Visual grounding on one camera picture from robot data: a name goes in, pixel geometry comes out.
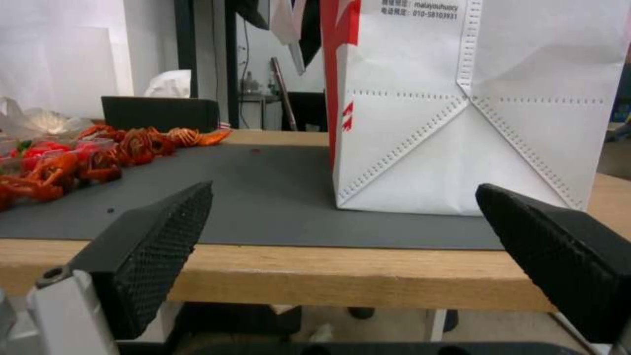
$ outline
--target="table leg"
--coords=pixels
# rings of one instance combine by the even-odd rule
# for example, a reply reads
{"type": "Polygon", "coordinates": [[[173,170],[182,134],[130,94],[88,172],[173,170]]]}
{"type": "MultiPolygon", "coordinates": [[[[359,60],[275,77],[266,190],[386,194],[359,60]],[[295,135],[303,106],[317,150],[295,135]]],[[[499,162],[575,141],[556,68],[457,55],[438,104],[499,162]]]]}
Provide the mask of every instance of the table leg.
{"type": "Polygon", "coordinates": [[[427,310],[425,314],[425,334],[423,341],[439,342],[442,340],[442,333],[445,327],[445,317],[447,310],[427,310]]]}

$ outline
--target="white wall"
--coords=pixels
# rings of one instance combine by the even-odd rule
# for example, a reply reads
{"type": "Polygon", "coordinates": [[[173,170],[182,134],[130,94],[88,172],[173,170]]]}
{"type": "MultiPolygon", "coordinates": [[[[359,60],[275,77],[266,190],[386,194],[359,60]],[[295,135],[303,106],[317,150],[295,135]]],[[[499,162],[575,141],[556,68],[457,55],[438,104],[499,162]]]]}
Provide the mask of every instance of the white wall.
{"type": "MultiPolygon", "coordinates": [[[[243,22],[243,18],[237,15],[237,45],[239,48],[246,47],[243,22]]],[[[307,67],[307,71],[300,76],[293,63],[289,48],[280,44],[273,33],[256,28],[247,22],[246,27],[250,43],[250,60],[247,70],[252,72],[252,77],[262,85],[265,92],[268,91],[271,75],[269,60],[272,57],[278,58],[288,91],[322,92],[324,90],[322,50],[318,51],[313,61],[307,67]]],[[[239,49],[237,57],[239,60],[239,79],[241,79],[245,66],[245,49],[239,49]]]]}
{"type": "Polygon", "coordinates": [[[173,0],[124,0],[134,94],[164,71],[178,69],[173,0]]]}
{"type": "Polygon", "coordinates": [[[141,95],[177,69],[172,0],[0,0],[0,95],[103,118],[101,95],[141,95]]]}
{"type": "Polygon", "coordinates": [[[217,101],[221,121],[228,122],[224,1],[195,0],[193,5],[198,97],[217,101]]]}

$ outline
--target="black fabric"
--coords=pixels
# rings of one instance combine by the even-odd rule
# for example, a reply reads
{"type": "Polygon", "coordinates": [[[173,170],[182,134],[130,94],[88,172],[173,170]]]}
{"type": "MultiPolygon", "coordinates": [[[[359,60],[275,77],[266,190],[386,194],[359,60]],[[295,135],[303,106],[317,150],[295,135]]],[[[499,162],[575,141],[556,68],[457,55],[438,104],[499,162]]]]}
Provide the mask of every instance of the black fabric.
{"type": "Polygon", "coordinates": [[[320,34],[320,0],[308,0],[302,15],[302,30],[298,42],[305,68],[309,66],[322,46],[320,34]]]}
{"type": "MultiPolygon", "coordinates": [[[[306,125],[312,124],[319,127],[320,132],[327,131],[326,98],[319,92],[288,92],[289,102],[292,105],[293,117],[299,131],[306,131],[306,125]]],[[[287,112],[283,105],[283,131],[289,130],[286,118],[287,112]]]]}

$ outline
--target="white shopping bag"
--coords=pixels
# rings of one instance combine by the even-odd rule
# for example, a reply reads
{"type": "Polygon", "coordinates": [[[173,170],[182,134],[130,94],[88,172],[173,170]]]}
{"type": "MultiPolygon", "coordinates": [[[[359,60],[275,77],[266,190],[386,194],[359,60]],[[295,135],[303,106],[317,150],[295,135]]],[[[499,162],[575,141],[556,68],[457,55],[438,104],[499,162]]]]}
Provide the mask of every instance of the white shopping bag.
{"type": "Polygon", "coordinates": [[[629,9],[629,0],[322,2],[338,207],[479,215],[475,190],[493,183],[586,209],[629,9]]]}

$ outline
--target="black mat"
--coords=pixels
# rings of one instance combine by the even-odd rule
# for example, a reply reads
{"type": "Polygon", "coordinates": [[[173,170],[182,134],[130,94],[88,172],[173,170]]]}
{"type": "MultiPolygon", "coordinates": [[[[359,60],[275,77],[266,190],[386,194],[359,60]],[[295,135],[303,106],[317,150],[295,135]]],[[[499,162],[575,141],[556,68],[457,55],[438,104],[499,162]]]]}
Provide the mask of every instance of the black mat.
{"type": "Polygon", "coordinates": [[[220,145],[124,171],[119,181],[0,213],[2,238],[92,239],[130,208],[212,179],[200,243],[502,250],[484,219],[338,210],[328,148],[220,145]]]}

